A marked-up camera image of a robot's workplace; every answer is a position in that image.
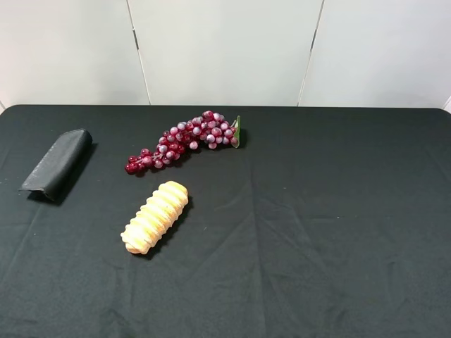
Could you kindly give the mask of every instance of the white wall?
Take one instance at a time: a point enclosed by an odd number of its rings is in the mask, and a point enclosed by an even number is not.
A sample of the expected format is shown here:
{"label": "white wall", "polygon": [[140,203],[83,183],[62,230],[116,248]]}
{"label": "white wall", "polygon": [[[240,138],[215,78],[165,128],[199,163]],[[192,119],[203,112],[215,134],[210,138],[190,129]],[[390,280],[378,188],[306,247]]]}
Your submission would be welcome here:
{"label": "white wall", "polygon": [[149,104],[125,0],[0,0],[0,99]]}
{"label": "white wall", "polygon": [[326,0],[300,104],[442,108],[450,0]]}
{"label": "white wall", "polygon": [[[129,0],[152,103],[445,105],[450,0],[325,0],[307,72],[322,1]],[[0,0],[4,106],[147,95],[127,0]]]}
{"label": "white wall", "polygon": [[130,7],[153,104],[297,104],[321,0]]}

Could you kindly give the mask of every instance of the black tablecloth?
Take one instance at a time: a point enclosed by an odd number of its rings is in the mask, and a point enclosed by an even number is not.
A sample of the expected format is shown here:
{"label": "black tablecloth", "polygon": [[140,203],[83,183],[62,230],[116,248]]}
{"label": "black tablecloth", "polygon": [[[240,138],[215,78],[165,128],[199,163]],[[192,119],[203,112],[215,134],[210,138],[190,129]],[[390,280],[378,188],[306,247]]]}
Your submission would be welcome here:
{"label": "black tablecloth", "polygon": [[[207,108],[241,149],[126,175]],[[18,192],[63,132],[94,148],[56,204]],[[120,233],[159,184],[183,219]],[[450,337],[451,115],[434,109],[16,106],[0,116],[0,337]]]}

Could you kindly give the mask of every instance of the red grape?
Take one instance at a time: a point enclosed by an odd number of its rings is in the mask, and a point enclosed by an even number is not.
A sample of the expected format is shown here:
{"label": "red grape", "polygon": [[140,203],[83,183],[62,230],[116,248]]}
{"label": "red grape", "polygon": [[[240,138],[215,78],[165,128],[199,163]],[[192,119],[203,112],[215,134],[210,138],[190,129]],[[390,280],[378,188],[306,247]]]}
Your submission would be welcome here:
{"label": "red grape", "polygon": [[192,149],[192,150],[196,150],[198,146],[199,145],[197,144],[196,141],[193,141],[190,143],[190,149]]}
{"label": "red grape", "polygon": [[169,149],[172,150],[172,151],[174,151],[174,152],[177,152],[177,151],[178,151],[178,144],[176,144],[176,143],[171,143],[171,144],[169,145]]}
{"label": "red grape", "polygon": [[163,162],[161,162],[160,160],[156,160],[155,161],[155,168],[161,169],[162,167],[163,167]]}
{"label": "red grape", "polygon": [[175,152],[173,152],[172,150],[170,150],[166,153],[166,158],[168,158],[169,160],[172,160],[174,157],[175,157]]}
{"label": "red grape", "polygon": [[221,131],[221,129],[215,127],[211,130],[211,134],[215,137],[217,136],[221,136],[223,134],[223,132]]}
{"label": "red grape", "polygon": [[148,168],[152,167],[152,164],[153,164],[152,157],[150,157],[150,156],[144,157],[142,159],[142,164],[144,164]]}
{"label": "red grape", "polygon": [[213,112],[212,112],[212,111],[205,111],[205,112],[202,113],[202,117],[203,117],[206,121],[213,120]]}
{"label": "red grape", "polygon": [[148,148],[143,148],[138,157],[130,156],[125,171],[132,175],[147,168],[163,168],[178,160],[186,148],[198,149],[200,141],[205,141],[210,149],[215,149],[218,144],[236,146],[239,142],[233,136],[235,133],[236,127],[231,127],[223,115],[205,111],[202,116],[187,122],[179,122],[176,127],[164,131],[154,153]]}
{"label": "red grape", "polygon": [[141,150],[141,156],[144,158],[145,156],[150,156],[152,153],[147,148]]}

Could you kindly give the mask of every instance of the black case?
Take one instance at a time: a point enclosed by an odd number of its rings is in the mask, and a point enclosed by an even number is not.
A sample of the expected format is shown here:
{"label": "black case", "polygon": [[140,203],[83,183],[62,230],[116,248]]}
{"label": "black case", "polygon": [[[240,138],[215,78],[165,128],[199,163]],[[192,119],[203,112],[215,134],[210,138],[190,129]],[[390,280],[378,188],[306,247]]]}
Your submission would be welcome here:
{"label": "black case", "polygon": [[70,172],[91,145],[92,137],[87,130],[65,132],[47,151],[20,190],[42,192],[54,201]]}

